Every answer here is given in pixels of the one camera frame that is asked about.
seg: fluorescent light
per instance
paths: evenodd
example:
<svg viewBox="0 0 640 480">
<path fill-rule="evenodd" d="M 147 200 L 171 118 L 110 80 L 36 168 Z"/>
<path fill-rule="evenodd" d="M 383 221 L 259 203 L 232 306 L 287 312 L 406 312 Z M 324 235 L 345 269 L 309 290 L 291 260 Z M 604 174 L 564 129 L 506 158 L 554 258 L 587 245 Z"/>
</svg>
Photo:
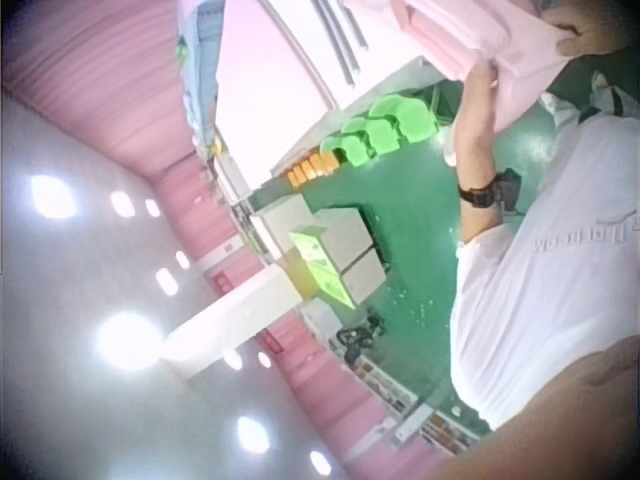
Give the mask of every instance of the fluorescent light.
<svg viewBox="0 0 640 480">
<path fill-rule="evenodd" d="M 160 216 L 160 207 L 158 207 L 158 204 L 154 200 L 151 200 L 150 198 L 148 198 L 144 202 L 144 204 L 147 206 L 147 211 L 149 212 L 149 215 L 151 215 L 152 217 Z"/>
<path fill-rule="evenodd" d="M 224 352 L 224 361 L 234 370 L 240 370 L 242 368 L 242 357 L 235 350 L 227 350 Z"/>
<path fill-rule="evenodd" d="M 113 192 L 111 194 L 111 204 L 121 217 L 129 218 L 136 214 L 136 209 L 133 208 L 129 195 L 124 192 Z"/>
<path fill-rule="evenodd" d="M 324 455 L 314 451 L 311 452 L 309 457 L 311 458 L 311 463 L 320 475 L 328 477 L 331 474 L 331 465 Z"/>
<path fill-rule="evenodd" d="M 271 359 L 266 353 L 260 352 L 258 354 L 258 360 L 264 368 L 271 368 Z"/>
<path fill-rule="evenodd" d="M 167 295 L 171 296 L 178 293 L 178 282 L 176 282 L 176 279 L 173 278 L 171 272 L 166 268 L 158 270 L 158 273 L 156 273 L 156 280 L 158 280 L 160 287 L 162 287 L 162 290 L 164 290 L 164 293 Z"/>
<path fill-rule="evenodd" d="M 269 436 L 262 425 L 248 417 L 238 419 L 238 437 L 242 446 L 252 453 L 269 450 Z"/>
<path fill-rule="evenodd" d="M 71 190 L 59 178 L 48 175 L 31 177 L 31 196 L 38 213 L 47 218 L 69 218 L 76 214 Z"/>
<path fill-rule="evenodd" d="M 98 351 L 125 370 L 141 370 L 155 364 L 161 348 L 160 332 L 134 313 L 111 317 L 98 331 Z"/>
<path fill-rule="evenodd" d="M 189 265 L 191 265 L 189 263 L 189 259 L 187 258 L 187 256 L 184 254 L 182 250 L 178 250 L 176 252 L 176 260 L 178 260 L 178 263 L 180 264 L 180 266 L 185 270 L 189 268 Z"/>
</svg>

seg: person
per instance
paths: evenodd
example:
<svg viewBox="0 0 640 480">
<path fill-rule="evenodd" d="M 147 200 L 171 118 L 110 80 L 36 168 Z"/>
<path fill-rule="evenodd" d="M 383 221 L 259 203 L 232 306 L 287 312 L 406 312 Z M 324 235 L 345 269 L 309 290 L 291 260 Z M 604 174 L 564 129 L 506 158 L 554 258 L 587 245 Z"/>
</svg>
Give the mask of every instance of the person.
<svg viewBox="0 0 640 480">
<path fill-rule="evenodd" d="M 563 25 L 572 19 L 545 18 Z M 621 45 L 589 25 L 576 30 Z M 604 51 L 582 40 L 574 40 L 581 46 L 573 51 Z M 494 189 L 499 78 L 481 62 L 465 82 L 455 134 L 464 246 L 450 321 L 451 374 L 460 399 L 493 430 L 574 362 L 638 333 L 640 117 L 629 118 L 637 103 L 602 75 L 593 83 L 584 114 L 550 95 L 543 99 L 556 119 L 555 147 L 514 232 Z"/>
<path fill-rule="evenodd" d="M 558 45 L 564 55 L 635 38 L 596 0 L 543 18 L 577 33 Z M 492 188 L 496 88 L 491 63 L 478 64 L 456 120 L 465 245 L 451 316 L 454 387 L 495 431 L 429 478 L 615 478 L 640 452 L 640 108 L 598 73 L 585 112 L 544 95 L 556 143 L 513 232 Z"/>
</svg>

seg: floor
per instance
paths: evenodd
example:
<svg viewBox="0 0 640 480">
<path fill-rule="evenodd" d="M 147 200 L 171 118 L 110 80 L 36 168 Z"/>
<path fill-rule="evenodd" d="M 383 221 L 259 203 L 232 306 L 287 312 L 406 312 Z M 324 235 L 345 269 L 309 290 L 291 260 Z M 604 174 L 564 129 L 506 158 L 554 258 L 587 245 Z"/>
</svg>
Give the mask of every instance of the floor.
<svg viewBox="0 0 640 480">
<path fill-rule="evenodd" d="M 637 50 L 573 61 L 552 86 L 556 95 L 578 107 L 588 104 L 591 74 L 600 70 L 610 83 L 639 97 L 640 55 Z M 443 83 L 449 105 L 457 109 L 461 85 Z M 510 166 L 523 176 L 518 210 L 534 199 L 551 152 L 555 129 L 551 116 L 535 106 L 495 142 L 500 170 Z M 361 209 L 389 265 L 388 281 L 368 301 L 386 321 L 388 334 L 371 356 L 392 376 L 434 407 L 451 413 L 479 435 L 488 432 L 475 412 L 462 405 L 449 376 L 449 314 L 455 294 L 456 245 L 459 232 L 455 171 L 443 160 L 435 142 L 406 146 L 303 188 L 312 211 L 325 207 Z M 251 199 L 255 207 L 291 193 L 284 179 L 275 179 Z M 345 323 L 359 312 L 331 302 Z"/>
</svg>

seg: white t-shirt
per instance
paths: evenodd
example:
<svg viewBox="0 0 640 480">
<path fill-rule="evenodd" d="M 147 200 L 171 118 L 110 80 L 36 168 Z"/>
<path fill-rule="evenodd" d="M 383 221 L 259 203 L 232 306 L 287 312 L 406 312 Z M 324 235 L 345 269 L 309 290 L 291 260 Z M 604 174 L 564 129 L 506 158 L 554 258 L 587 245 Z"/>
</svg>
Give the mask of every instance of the white t-shirt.
<svg viewBox="0 0 640 480">
<path fill-rule="evenodd" d="M 637 334 L 640 122 L 599 115 L 559 133 L 515 235 L 459 252 L 453 384 L 496 429 L 581 357 Z"/>
</svg>

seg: pink fabric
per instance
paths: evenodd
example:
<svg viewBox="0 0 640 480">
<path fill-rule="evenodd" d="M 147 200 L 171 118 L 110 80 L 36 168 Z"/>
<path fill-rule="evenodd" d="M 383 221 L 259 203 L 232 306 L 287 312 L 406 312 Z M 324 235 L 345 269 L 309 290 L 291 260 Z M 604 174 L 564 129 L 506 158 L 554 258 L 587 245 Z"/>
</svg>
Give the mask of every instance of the pink fabric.
<svg viewBox="0 0 640 480">
<path fill-rule="evenodd" d="M 556 44 L 570 35 L 537 16 L 531 0 L 347 0 L 416 39 L 424 56 L 451 80 L 467 77 L 482 58 L 499 68 L 496 130 L 540 97 L 567 59 Z"/>
</svg>

